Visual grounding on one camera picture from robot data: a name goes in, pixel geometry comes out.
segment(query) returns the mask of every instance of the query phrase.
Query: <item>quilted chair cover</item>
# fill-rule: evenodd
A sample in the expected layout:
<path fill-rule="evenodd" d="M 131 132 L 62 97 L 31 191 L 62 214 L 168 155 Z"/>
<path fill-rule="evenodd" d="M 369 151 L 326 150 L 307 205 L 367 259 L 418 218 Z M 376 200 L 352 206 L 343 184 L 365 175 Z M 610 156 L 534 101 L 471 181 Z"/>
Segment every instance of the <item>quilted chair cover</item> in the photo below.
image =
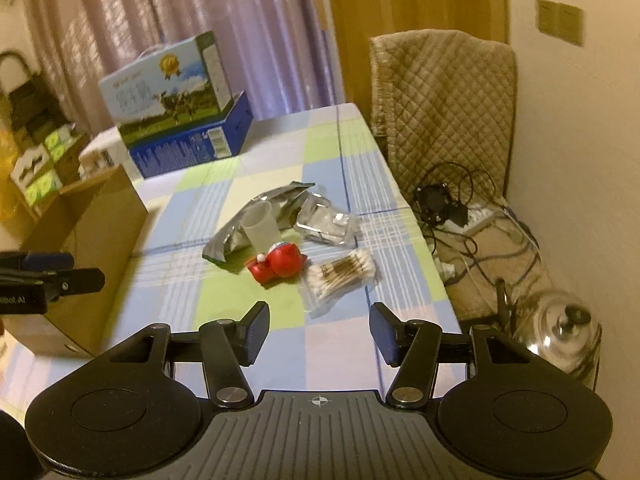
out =
<path fill-rule="evenodd" d="M 371 129 L 383 151 L 386 140 L 404 198 L 411 203 L 443 160 L 488 171 L 502 194 L 516 95 L 511 47 L 459 30 L 410 30 L 371 38 L 370 59 Z"/>

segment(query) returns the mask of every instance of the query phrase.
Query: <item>cotton swab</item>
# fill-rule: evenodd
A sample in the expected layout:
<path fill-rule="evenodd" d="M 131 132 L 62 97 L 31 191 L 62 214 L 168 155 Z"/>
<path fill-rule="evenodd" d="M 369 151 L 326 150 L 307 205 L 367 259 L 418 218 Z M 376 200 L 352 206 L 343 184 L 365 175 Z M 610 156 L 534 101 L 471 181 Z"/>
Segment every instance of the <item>cotton swab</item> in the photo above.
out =
<path fill-rule="evenodd" d="M 317 300 L 322 300 L 356 280 L 363 282 L 376 275 L 376 264 L 366 249 L 351 251 L 345 258 L 306 269 L 305 277 Z"/>

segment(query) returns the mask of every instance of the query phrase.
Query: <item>curtain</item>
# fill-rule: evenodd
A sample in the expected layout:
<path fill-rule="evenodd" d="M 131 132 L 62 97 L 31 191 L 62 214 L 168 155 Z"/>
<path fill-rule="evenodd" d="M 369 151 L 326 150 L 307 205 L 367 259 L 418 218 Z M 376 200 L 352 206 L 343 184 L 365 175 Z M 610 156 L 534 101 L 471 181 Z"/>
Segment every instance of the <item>curtain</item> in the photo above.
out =
<path fill-rule="evenodd" d="M 70 118 L 97 133 L 112 122 L 97 87 L 146 48 L 213 30 L 233 92 L 256 118 L 333 102 L 311 0 L 27 0 L 45 76 Z"/>
<path fill-rule="evenodd" d="M 98 81 L 161 41 L 149 0 L 25 0 L 34 49 L 66 116 L 96 134 L 113 125 Z"/>

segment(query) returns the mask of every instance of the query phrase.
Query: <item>table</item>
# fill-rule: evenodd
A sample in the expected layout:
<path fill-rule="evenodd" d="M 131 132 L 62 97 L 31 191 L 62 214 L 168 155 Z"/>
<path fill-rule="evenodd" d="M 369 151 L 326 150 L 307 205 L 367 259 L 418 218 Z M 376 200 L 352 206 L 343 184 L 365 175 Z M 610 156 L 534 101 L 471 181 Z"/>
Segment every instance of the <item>table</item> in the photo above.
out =
<path fill-rule="evenodd" d="M 297 284 L 265 290 L 241 265 L 230 272 L 201 257 L 205 243 L 249 199 L 293 180 L 315 182 L 316 190 L 359 217 L 358 243 L 372 251 L 378 268 L 376 283 L 349 292 L 313 319 Z M 254 122 L 241 155 L 149 179 L 136 189 L 149 219 L 116 298 L 107 347 L 152 322 L 168 323 L 174 332 L 197 330 L 208 320 L 239 319 L 264 300 L 271 331 L 255 365 L 244 368 L 256 394 L 265 388 L 386 392 L 396 371 L 369 334 L 373 302 L 383 301 L 401 319 L 460 331 L 411 209 L 353 104 Z M 313 262 L 346 252 L 304 241 L 293 230 L 285 238 Z M 7 340 L 0 408 L 22 420 L 37 393 L 83 362 L 36 357 Z M 206 396 L 199 364 L 177 365 L 176 378 Z M 441 366 L 435 395 L 463 379 L 463 365 Z"/>

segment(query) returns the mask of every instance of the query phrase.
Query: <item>light switch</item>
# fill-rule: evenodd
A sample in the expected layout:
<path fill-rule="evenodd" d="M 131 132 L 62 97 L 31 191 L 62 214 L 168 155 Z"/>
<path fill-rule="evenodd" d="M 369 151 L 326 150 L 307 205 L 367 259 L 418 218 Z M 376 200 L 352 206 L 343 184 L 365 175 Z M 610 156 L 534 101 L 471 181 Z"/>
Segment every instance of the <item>light switch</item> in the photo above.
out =
<path fill-rule="evenodd" d="M 538 30 L 550 36 L 556 35 L 556 10 L 559 4 L 549 0 L 538 2 Z"/>
<path fill-rule="evenodd" d="M 567 4 L 558 4 L 556 35 L 561 40 L 582 46 L 584 35 L 584 11 Z"/>

